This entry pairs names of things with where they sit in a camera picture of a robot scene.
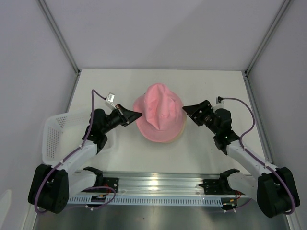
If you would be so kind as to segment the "pink bucket hat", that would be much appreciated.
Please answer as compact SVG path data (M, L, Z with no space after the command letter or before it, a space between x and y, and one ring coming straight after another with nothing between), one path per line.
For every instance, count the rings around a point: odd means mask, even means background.
M135 112L142 113L136 120L140 133L148 140L163 143L173 139L183 126L183 102L169 88L156 83L137 98L133 104Z

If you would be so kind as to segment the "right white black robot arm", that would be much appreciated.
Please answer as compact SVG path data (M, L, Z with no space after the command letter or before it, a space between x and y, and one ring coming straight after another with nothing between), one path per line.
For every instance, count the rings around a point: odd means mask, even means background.
M237 169L220 174L219 189L228 194L237 190L255 200L269 218L279 214L291 215L300 206L292 172L264 160L243 143L243 137L232 129L231 112L224 108L224 98L217 97L216 106L208 100L184 106L183 110L197 126L213 132L214 143L226 156L242 165L251 176Z

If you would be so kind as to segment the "beige bucket hat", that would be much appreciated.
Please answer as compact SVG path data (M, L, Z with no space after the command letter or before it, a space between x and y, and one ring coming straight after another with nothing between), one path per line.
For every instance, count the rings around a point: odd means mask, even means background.
M180 139L180 137L183 135L183 133L184 133L184 131L185 131L185 128L186 128L187 116L184 115L183 118L184 118L184 119L183 119L183 126L182 126L180 132L179 132L173 139L171 139L171 140L169 140L169 141L165 141L165 142L164 142L165 144L166 144L166 143L172 143L172 142L174 142L174 141Z

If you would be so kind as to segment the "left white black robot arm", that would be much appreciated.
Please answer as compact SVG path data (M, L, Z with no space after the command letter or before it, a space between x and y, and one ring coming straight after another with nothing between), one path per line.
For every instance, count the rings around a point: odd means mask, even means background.
M105 147L109 131L117 126L128 126L142 117L142 113L117 104L110 114L103 109L92 109L89 116L89 125L76 149L54 165L40 164L36 168L28 195L28 202L34 205L36 213L50 211L58 214L66 207L69 198L79 192L117 192L106 186L101 170L85 167L78 172L78 169Z

